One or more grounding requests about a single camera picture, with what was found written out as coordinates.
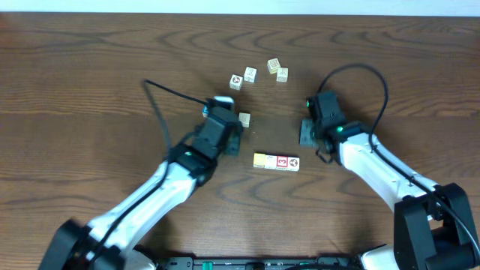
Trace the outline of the wooden O block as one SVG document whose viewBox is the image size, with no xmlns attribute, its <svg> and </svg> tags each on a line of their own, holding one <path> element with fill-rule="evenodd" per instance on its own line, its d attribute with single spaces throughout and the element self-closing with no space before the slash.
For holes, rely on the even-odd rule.
<svg viewBox="0 0 480 270">
<path fill-rule="evenodd" d="M 287 169 L 289 171 L 298 171 L 299 170 L 299 158 L 298 157 L 288 157 Z"/>
</svg>

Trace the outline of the green edged wooden block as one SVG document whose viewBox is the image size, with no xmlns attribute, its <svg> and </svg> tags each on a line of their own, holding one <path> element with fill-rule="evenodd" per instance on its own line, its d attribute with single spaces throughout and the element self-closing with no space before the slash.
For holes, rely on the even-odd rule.
<svg viewBox="0 0 480 270">
<path fill-rule="evenodd" d="M 277 160 L 278 157 L 276 155 L 269 155 L 265 156 L 265 168 L 268 170 L 275 170 L 277 168 Z"/>
</svg>

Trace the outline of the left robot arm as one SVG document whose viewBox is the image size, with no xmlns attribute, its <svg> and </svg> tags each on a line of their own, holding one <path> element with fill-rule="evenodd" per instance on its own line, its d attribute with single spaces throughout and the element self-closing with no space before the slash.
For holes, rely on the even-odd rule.
<svg viewBox="0 0 480 270">
<path fill-rule="evenodd" d="M 127 199 L 85 226 L 75 220 L 63 223 L 40 268 L 123 269 L 143 236 L 213 176 L 218 158 L 238 152 L 242 131 L 234 112 L 211 109 L 192 144 L 173 147 L 154 175 Z"/>
</svg>

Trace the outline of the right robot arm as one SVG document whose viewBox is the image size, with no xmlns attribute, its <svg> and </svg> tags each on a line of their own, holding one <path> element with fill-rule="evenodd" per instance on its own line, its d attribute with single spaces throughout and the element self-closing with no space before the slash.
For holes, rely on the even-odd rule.
<svg viewBox="0 0 480 270">
<path fill-rule="evenodd" d="M 332 93 L 309 97 L 301 138 L 360 177 L 394 214 L 394 242 L 358 257 L 361 269 L 473 269 L 479 238 L 466 192 L 425 178 L 394 156 L 358 121 L 347 121 Z"/>
</svg>

